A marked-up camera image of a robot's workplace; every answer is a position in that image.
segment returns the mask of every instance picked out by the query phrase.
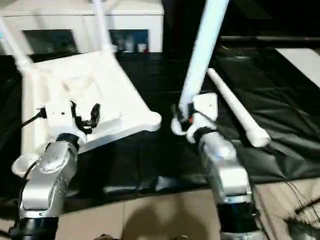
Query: black table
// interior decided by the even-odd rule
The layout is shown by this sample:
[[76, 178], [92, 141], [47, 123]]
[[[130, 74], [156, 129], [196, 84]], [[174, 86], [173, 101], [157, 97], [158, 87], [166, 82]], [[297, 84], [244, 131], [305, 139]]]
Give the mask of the black table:
[[[35, 55], [43, 61], [63, 55]], [[79, 155], [65, 211], [147, 195], [206, 188], [197, 148], [170, 130], [171, 105], [179, 101], [189, 56], [122, 54], [118, 61], [143, 100], [162, 116], [157, 132], [140, 132]], [[275, 50], [217, 50], [214, 67], [272, 138], [250, 146], [218, 95], [219, 131], [237, 149], [254, 184], [320, 176], [320, 90]], [[0, 217], [12, 218], [21, 179], [11, 172], [21, 135], [8, 137], [21, 119], [21, 77], [9, 56], [0, 57]], [[203, 93], [215, 92], [205, 79]]]

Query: white cabinet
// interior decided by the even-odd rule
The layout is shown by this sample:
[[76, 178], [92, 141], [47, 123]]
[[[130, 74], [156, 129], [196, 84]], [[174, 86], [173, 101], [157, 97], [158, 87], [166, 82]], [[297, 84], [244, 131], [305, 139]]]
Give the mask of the white cabinet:
[[[152, 53], [162, 52], [163, 45], [163, 15], [106, 15], [105, 20], [109, 30], [119, 30], [119, 34], [126, 35], [125, 31], [130, 32], [145, 30], [147, 32], [148, 51]], [[92, 43], [92, 50], [97, 50], [99, 47], [98, 31], [96, 18], [93, 15], [84, 16], [88, 35]], [[116, 32], [111, 33], [112, 41], [115, 41]]]
[[[161, 0], [107, 0], [102, 8], [115, 45], [119, 37], [128, 46], [133, 43], [135, 51], [146, 45], [149, 52], [162, 52]], [[98, 49], [97, 21], [89, 0], [17, 0], [2, 14], [26, 54]]]
[[[88, 34], [84, 29], [84, 18], [81, 15], [6, 16], [4, 22], [22, 50], [27, 54], [43, 53], [37, 52], [35, 46], [38, 45], [38, 49], [45, 48], [46, 41], [50, 40], [50, 35], [54, 35], [56, 30], [70, 31], [71, 41], [75, 43], [79, 53], [88, 53], [92, 48]], [[55, 51], [54, 48], [50, 48], [58, 45], [59, 40], [57, 39], [57, 41], [58, 43], [52, 42], [51, 46], [47, 44], [48, 52]]]

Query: glass cabinet door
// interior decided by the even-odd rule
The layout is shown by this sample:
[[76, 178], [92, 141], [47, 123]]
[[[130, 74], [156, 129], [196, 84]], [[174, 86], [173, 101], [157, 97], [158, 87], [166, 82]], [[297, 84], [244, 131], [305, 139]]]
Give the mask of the glass cabinet door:
[[70, 29], [23, 30], [23, 34], [35, 54], [78, 52]]
[[147, 29], [110, 30], [115, 52], [147, 53], [149, 49]]

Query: black plastic sheet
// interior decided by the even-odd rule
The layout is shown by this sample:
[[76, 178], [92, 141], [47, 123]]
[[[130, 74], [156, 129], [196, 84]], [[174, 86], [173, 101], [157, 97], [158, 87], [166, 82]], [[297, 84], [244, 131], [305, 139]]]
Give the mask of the black plastic sheet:
[[[43, 61], [56, 56], [34, 56]], [[157, 132], [140, 132], [79, 155], [65, 211], [147, 195], [206, 188], [195, 146], [170, 130], [171, 105], [179, 101], [189, 59], [151, 53], [117, 56], [152, 111], [162, 116]], [[21, 179], [11, 172], [21, 134], [6, 137], [21, 119], [21, 77], [11, 57], [0, 57], [0, 217], [14, 217]], [[256, 121], [270, 145], [254, 148], [218, 95], [219, 131], [236, 147], [255, 184], [320, 176], [320, 90], [275, 50], [218, 50], [210, 63]], [[202, 90], [215, 92], [209, 79]]]

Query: white plastic rod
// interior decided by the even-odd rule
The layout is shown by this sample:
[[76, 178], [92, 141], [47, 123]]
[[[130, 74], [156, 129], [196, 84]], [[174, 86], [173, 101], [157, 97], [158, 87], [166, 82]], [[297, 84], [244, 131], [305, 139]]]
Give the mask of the white plastic rod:
[[7, 28], [1, 14], [1, 8], [0, 8], [0, 32], [3, 34], [9, 47], [12, 50], [12, 54], [15, 59], [16, 66], [18, 68], [23, 68], [32, 64], [31, 59], [23, 53], [23, 51], [17, 44], [16, 40], [13, 38], [12, 34], [10, 33], [9, 29]]
[[216, 85], [226, 103], [233, 111], [236, 118], [243, 126], [246, 137], [248, 138], [252, 146], [260, 148], [267, 145], [270, 142], [270, 136], [268, 135], [266, 130], [264, 130], [257, 124], [250, 113], [246, 110], [246, 108], [241, 104], [241, 102], [230, 90], [230, 88], [221, 79], [219, 74], [214, 69], [209, 68], [208, 75]]
[[112, 49], [111, 38], [106, 27], [106, 19], [102, 9], [101, 0], [93, 0], [94, 11], [97, 20], [97, 30], [102, 51], [110, 51]]
[[188, 118], [188, 104], [202, 87], [229, 0], [207, 0], [183, 85], [179, 108]]

